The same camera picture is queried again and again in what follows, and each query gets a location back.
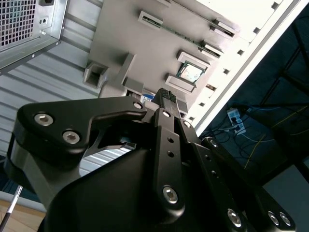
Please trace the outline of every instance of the bolt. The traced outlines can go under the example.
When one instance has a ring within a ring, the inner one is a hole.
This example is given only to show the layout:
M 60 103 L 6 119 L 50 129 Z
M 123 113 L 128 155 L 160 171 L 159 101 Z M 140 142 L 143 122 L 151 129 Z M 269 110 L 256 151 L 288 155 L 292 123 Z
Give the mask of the bolt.
M 79 135 L 73 131 L 64 132 L 62 137 L 69 144 L 76 144 L 80 140 Z
M 216 143 L 216 141 L 214 140 L 211 140 L 210 141 L 211 145 L 213 145 L 214 147 L 218 147 L 219 145 Z
M 284 213 L 280 213 L 280 217 L 285 222 L 285 224 L 287 224 L 288 226 L 291 226 L 290 220 L 287 218 L 287 216 Z
M 185 124 L 185 126 L 186 126 L 187 128 L 190 128 L 190 127 L 191 127 L 191 124 L 190 124 L 189 122 L 183 121 L 183 123 Z
M 275 217 L 273 212 L 268 212 L 268 216 L 270 217 L 270 219 L 272 220 L 272 222 L 276 225 L 279 226 L 279 221 L 278 219 Z
M 42 126 L 49 126 L 54 122 L 53 118 L 47 114 L 37 114 L 34 120 Z
M 231 220 L 231 222 L 234 224 L 234 226 L 241 227 L 240 217 L 235 213 L 234 210 L 228 209 L 227 210 L 227 216 Z
M 138 102 L 135 102 L 133 105 L 134 105 L 136 108 L 138 108 L 138 109 L 143 108 L 142 105 L 139 104 Z
M 167 112 L 167 111 L 163 111 L 163 114 L 164 114 L 166 117 L 170 117 L 170 114 L 169 114 L 169 112 Z
M 170 204 L 176 204 L 177 201 L 178 201 L 177 193 L 171 187 L 164 187 L 163 188 L 163 195 L 164 195 L 165 199 L 168 201 L 168 203 L 170 203 Z

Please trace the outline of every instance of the yellow cable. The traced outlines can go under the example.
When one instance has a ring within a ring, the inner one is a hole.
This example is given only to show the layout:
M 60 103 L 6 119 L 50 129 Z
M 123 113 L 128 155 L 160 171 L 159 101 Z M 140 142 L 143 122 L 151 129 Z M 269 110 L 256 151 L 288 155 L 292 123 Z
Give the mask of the yellow cable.
M 262 141 L 265 137 L 266 137 L 266 134 L 264 134 L 264 135 L 260 138 L 260 140 L 257 142 L 257 144 L 254 146 L 254 148 L 253 148 L 253 150 L 252 150 L 252 152 L 251 152 L 251 154 L 250 154 L 250 156 L 249 156 L 249 158 L 248 158 L 248 161 L 247 161 L 247 163 L 246 163 L 246 165 L 245 165 L 245 169 L 247 168 L 247 165 L 248 165 L 248 163 L 250 162 L 250 159 L 251 159 L 251 157 L 252 157 L 252 155 L 253 155 L 255 149 L 257 148 L 257 146 L 259 146 L 259 144 L 261 143 L 261 141 Z
M 275 125 L 273 125 L 271 128 L 276 127 L 277 125 L 279 125 L 279 124 L 281 124 L 282 122 L 288 120 L 290 117 L 296 115 L 297 113 L 299 113 L 300 111 L 306 109 L 307 107 L 308 107 L 308 106 L 305 106 L 305 107 L 303 107 L 303 108 L 297 110 L 296 112 L 290 114 L 289 116 L 285 117 L 285 118 L 282 119 L 281 121 L 277 122 L 277 123 L 276 123 Z M 246 165 L 245 165 L 245 169 L 247 168 L 248 163 L 250 162 L 250 159 L 251 159 L 251 157 L 252 157 L 252 155 L 253 155 L 255 149 L 257 148 L 257 146 L 259 146 L 259 144 L 261 143 L 261 141 L 262 141 L 265 137 L 266 137 L 266 134 L 264 134 L 264 135 L 260 138 L 260 140 L 257 142 L 257 144 L 254 146 L 254 148 L 253 148 L 251 154 L 249 155 L 248 161 L 247 161 L 247 163 L 246 163 Z
M 307 107 L 308 107 L 308 106 L 305 106 L 305 107 L 301 108 L 300 110 L 298 110 L 297 112 L 294 112 L 294 113 L 290 114 L 289 116 L 287 116 L 287 117 L 285 117 L 284 119 L 282 119 L 280 122 L 278 122 L 278 123 L 276 123 L 275 125 L 273 125 L 271 128 L 276 127 L 276 126 L 279 125 L 280 123 L 282 123 L 282 122 L 288 120 L 290 117 L 296 115 L 297 113 L 299 113 L 300 111 L 306 109 Z

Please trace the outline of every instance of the cable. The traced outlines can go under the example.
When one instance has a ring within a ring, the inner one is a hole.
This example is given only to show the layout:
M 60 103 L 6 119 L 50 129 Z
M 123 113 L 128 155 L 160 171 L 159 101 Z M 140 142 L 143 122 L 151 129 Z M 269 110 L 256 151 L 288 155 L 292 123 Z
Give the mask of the cable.
M 309 129 L 303 130 L 303 131 L 298 132 L 298 133 L 295 133 L 295 134 L 290 134 L 290 136 L 299 135 L 299 134 L 305 133 L 305 132 L 307 132 L 307 131 L 309 131 Z
M 248 165 L 248 163 L 250 162 L 251 157 L 252 157 L 252 155 L 253 155 L 255 149 L 257 148 L 257 146 L 259 146 L 259 144 L 261 143 L 262 139 L 264 139 L 265 137 L 266 137 L 266 134 L 264 134 L 264 135 L 260 138 L 260 140 L 257 142 L 257 144 L 254 146 L 254 148 L 253 148 L 253 150 L 252 150 L 252 152 L 251 152 L 251 154 L 250 154 L 250 156 L 249 156 L 249 158 L 248 158 L 248 161 L 247 161 L 247 163 L 246 163 L 246 165 L 245 165 L 245 169 L 247 168 L 247 165 Z
M 308 107 L 308 106 L 305 106 L 305 107 L 301 108 L 300 110 L 298 110 L 297 112 L 294 112 L 294 113 L 288 115 L 287 117 L 285 117 L 284 119 L 282 119 L 281 121 L 279 121 L 278 123 L 276 123 L 275 125 L 273 125 L 271 128 L 273 129 L 273 128 L 276 127 L 277 125 L 279 125 L 279 124 L 281 124 L 282 122 L 288 120 L 290 117 L 296 115 L 298 112 L 300 112 L 300 111 L 306 109 L 307 107 Z
M 243 137 L 245 137 L 245 138 L 247 138 L 247 139 L 249 139 L 249 140 L 251 140 L 251 141 L 253 141 L 253 142 L 258 142 L 258 141 L 256 141 L 256 140 L 254 140 L 254 139 L 251 139 L 251 138 L 249 138 L 248 136 L 246 136 L 246 135 L 244 135 L 244 134 L 241 134 Z M 274 141 L 275 139 L 269 139 L 269 140 L 262 140 L 261 141 L 261 143 L 265 143 L 265 142 L 271 142 L 271 141 Z
M 234 103 L 237 103 L 237 104 L 240 104 L 240 105 L 245 105 L 245 106 L 248 106 L 252 109 L 256 109 L 256 110 L 262 110 L 262 111 L 271 111 L 271 110 L 277 110 L 277 109 L 280 109 L 281 107 L 275 107 L 275 108 L 271 108 L 271 109 L 264 109 L 264 108 L 259 108 L 259 107 L 254 107 L 252 105 L 248 105 L 248 104 L 245 104 L 245 103 L 242 103 L 242 102 L 238 102 L 238 101 L 232 101 Z
M 11 216 L 11 213 L 12 213 L 13 210 L 14 210 L 14 207 L 15 207 L 15 205 L 16 205 L 16 203 L 17 203 L 17 200 L 18 200 L 19 195 L 20 195 L 20 193 L 21 193 L 22 190 L 23 190 L 23 187 L 19 185 L 19 186 L 17 187 L 16 191 L 15 191 L 15 194 L 14 194 L 14 196 L 13 196 L 13 199 L 12 199 L 12 201 L 11 201 L 11 204 L 10 204 L 10 206 L 8 207 L 8 209 L 7 209 L 7 211 L 6 211 L 6 214 L 5 214 L 3 220 L 2 220 L 2 222 L 1 222 L 1 224 L 0 224 L 0 232 L 3 231 L 3 229 L 4 229 L 5 225 L 6 225 L 6 223 L 8 222 L 8 220 L 9 220 L 9 218 L 10 218 L 10 216 Z
M 231 129 L 235 129 L 236 127 L 237 127 L 238 125 L 235 125 L 235 126 L 233 126 L 233 127 L 229 127 L 229 128 L 219 128 L 219 129 L 217 129 L 217 131 L 227 131 L 227 130 L 231 130 Z

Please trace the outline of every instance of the mounting hole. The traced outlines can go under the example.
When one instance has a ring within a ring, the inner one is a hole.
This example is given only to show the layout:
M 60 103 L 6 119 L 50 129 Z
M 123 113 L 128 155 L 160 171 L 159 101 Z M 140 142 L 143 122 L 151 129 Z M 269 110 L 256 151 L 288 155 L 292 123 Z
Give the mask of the mounting hole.
M 138 109 L 143 108 L 143 106 L 142 106 L 140 103 L 136 102 L 136 101 L 133 103 L 133 105 L 134 105 L 136 108 L 138 108 Z
M 166 117 L 170 117 L 170 114 L 169 114 L 169 112 L 167 112 L 167 111 L 163 111 L 163 114 L 166 116 Z
M 168 151 L 168 156 L 173 158 L 175 155 L 171 151 Z
M 237 54 L 240 55 L 240 56 L 242 56 L 243 53 L 244 53 L 244 51 L 242 51 L 242 50 L 239 50 L 239 51 L 237 52 Z
M 212 174 L 214 177 L 216 177 L 216 178 L 219 177 L 218 174 L 217 174 L 215 171 L 212 171 L 211 174 Z
M 210 158 L 208 155 L 205 155 L 205 158 L 206 158 L 208 161 L 211 161 L 211 158 Z
M 172 144 L 174 143 L 174 140 L 172 138 L 168 138 L 168 141 Z

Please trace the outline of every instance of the black metal bracket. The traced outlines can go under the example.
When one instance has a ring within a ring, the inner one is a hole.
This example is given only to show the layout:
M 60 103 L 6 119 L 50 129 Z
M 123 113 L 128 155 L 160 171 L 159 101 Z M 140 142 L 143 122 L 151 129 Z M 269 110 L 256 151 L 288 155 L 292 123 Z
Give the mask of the black metal bracket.
M 215 139 L 202 141 L 214 154 L 226 184 L 238 207 L 245 210 L 248 220 L 258 231 L 295 231 L 291 216 L 235 161 Z M 281 215 L 289 220 L 285 223 Z

